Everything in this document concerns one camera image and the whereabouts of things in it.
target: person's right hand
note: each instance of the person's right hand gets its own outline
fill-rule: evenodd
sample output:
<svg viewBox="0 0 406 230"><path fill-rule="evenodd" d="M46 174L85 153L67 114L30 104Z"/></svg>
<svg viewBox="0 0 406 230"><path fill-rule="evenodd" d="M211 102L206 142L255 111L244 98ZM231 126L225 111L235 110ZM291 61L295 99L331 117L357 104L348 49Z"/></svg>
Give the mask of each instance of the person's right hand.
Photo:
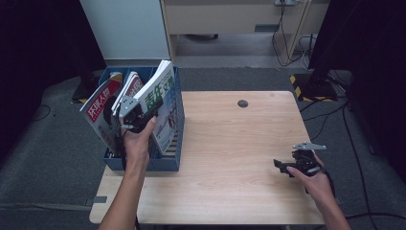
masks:
<svg viewBox="0 0 406 230"><path fill-rule="evenodd" d="M315 153L314 157L317 162L323 165L323 162ZM328 177L323 172L318 171L313 176L307 176L293 167L287 167L287 169L306 187L308 193L316 201L316 204L334 200Z"/></svg>

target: wooden table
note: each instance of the wooden table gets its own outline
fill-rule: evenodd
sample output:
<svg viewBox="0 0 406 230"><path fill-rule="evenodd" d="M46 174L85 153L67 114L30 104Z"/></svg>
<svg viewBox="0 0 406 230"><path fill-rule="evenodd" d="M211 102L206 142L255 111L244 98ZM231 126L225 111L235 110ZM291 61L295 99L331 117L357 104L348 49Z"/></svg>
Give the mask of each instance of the wooden table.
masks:
<svg viewBox="0 0 406 230"><path fill-rule="evenodd" d="M183 92L179 172L148 172L138 218L150 224L324 224L314 201L273 159L309 141L290 92ZM247 107L237 102L245 100ZM90 220L100 223L122 172L105 169Z"/></svg>

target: person's right arm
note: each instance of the person's right arm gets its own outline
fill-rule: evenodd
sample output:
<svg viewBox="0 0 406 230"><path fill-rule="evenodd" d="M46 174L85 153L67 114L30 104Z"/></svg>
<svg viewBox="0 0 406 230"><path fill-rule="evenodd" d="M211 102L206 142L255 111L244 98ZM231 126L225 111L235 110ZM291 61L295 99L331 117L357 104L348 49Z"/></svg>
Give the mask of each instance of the person's right arm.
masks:
<svg viewBox="0 0 406 230"><path fill-rule="evenodd" d="M317 208L322 213L328 230L351 229L343 212L335 201L328 178L324 173L317 172L313 176L306 176L293 167L287 167L287 169L304 184L308 193L314 199Z"/></svg>

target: hand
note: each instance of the hand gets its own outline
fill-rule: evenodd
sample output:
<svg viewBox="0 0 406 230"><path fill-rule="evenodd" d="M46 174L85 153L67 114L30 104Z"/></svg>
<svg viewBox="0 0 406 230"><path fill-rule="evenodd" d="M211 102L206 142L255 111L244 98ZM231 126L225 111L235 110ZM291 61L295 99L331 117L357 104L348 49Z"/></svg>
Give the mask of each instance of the hand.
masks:
<svg viewBox="0 0 406 230"><path fill-rule="evenodd" d="M123 141L127 153L127 169L146 167L149 161L148 141L149 136L155 128L156 117L153 117L147 123L147 126L140 133L134 133L122 130Z"/></svg>
<svg viewBox="0 0 406 230"><path fill-rule="evenodd" d="M316 154L314 154L314 157L317 162L323 165L323 162ZM308 193L316 201L316 204L334 199L329 180L324 173L317 172L313 176L306 176L293 167L287 167L287 169L306 187Z"/></svg>

